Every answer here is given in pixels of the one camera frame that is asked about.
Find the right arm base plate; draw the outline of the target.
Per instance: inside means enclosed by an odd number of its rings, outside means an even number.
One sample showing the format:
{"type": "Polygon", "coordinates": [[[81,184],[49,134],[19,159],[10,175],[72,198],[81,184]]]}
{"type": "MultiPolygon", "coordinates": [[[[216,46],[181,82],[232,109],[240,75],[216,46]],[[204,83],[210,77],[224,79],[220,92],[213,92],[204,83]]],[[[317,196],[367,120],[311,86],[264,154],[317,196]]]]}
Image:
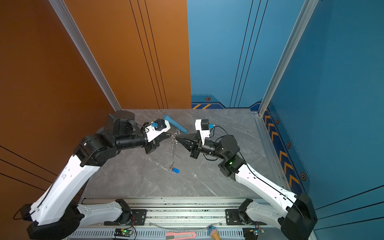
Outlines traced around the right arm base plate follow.
{"type": "Polygon", "coordinates": [[[237,225],[257,225],[257,222],[251,220],[251,218],[244,211],[238,209],[226,209],[226,223],[228,226],[237,226],[237,225]]]}

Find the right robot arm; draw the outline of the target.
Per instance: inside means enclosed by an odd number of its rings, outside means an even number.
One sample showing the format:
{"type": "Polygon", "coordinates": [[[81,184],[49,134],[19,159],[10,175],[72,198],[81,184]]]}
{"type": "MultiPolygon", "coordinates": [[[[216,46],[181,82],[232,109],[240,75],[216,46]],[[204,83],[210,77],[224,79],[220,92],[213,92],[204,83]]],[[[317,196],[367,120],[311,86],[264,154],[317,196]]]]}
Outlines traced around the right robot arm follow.
{"type": "Polygon", "coordinates": [[[286,190],[253,169],[240,153],[234,136],[224,135],[215,142],[202,140],[200,133],[196,133],[177,136],[176,140],[194,159],[199,154],[221,159],[218,166],[224,176],[246,186],[269,203],[261,206],[254,200],[244,200],[237,210],[242,224],[265,223],[280,229],[289,240],[310,238],[318,221],[311,198],[305,193],[297,195],[286,190]]]}

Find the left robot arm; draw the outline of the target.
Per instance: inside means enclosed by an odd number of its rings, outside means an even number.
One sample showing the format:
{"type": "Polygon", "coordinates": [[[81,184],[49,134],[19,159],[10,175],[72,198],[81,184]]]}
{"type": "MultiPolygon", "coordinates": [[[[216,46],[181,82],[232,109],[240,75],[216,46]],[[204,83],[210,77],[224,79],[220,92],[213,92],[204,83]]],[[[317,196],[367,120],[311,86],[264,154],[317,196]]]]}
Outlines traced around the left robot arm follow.
{"type": "Polygon", "coordinates": [[[86,206],[73,198],[109,159],[122,150],[143,148],[146,154],[169,138],[169,121],[157,119],[139,127],[132,112],[120,110],[110,114],[104,127],[88,135],[75,148],[68,163],[46,192],[34,203],[21,207],[31,240],[62,240],[79,227],[97,223],[131,225],[134,215],[123,199],[86,206]]]}

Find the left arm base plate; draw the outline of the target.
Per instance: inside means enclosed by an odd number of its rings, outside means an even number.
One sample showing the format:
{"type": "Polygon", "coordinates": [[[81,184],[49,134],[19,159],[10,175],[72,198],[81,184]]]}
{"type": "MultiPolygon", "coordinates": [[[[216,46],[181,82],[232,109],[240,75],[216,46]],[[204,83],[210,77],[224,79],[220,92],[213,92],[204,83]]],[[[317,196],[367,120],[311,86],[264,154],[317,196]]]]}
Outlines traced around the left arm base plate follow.
{"type": "Polygon", "coordinates": [[[123,212],[116,221],[105,221],[105,226],[143,226],[147,217],[146,209],[134,209],[123,212]]]}

